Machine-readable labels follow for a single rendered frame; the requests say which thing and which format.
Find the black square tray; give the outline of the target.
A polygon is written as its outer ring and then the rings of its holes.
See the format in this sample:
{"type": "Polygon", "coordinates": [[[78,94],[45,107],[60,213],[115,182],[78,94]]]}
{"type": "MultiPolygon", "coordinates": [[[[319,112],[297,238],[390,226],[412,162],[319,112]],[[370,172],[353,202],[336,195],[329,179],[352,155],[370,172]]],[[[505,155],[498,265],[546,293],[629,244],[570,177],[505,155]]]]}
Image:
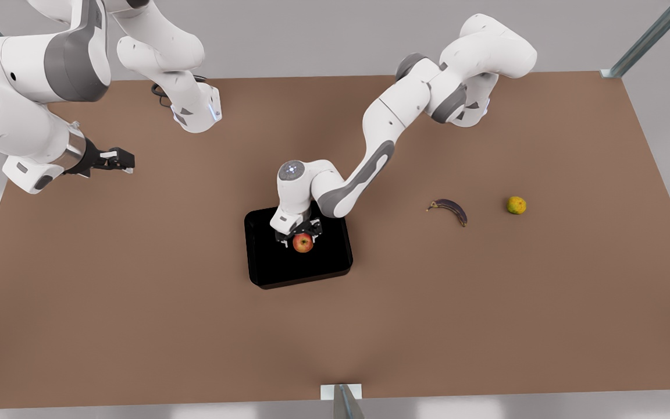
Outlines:
{"type": "Polygon", "coordinates": [[[307,233],[314,238],[306,253],[294,250],[293,237],[287,243],[269,222],[276,208],[248,212],[244,218],[245,248],[250,281],[261,289],[336,278],[349,273],[353,255],[345,218],[323,216],[311,202],[313,227],[307,233]]]}

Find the dark overripe banana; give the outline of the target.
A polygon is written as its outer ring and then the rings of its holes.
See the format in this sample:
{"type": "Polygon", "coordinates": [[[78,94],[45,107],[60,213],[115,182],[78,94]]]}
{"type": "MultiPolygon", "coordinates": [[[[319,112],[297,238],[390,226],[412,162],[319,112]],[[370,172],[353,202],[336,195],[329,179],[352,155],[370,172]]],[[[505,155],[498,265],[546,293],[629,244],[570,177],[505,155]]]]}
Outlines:
{"type": "Polygon", "coordinates": [[[457,204],[454,201],[451,201],[449,199],[436,199],[435,201],[432,201],[430,203],[430,206],[426,209],[426,212],[430,211],[431,209],[445,209],[457,217],[458,223],[462,226],[467,226],[468,223],[468,217],[466,215],[465,210],[462,209],[462,207],[457,204]]]}

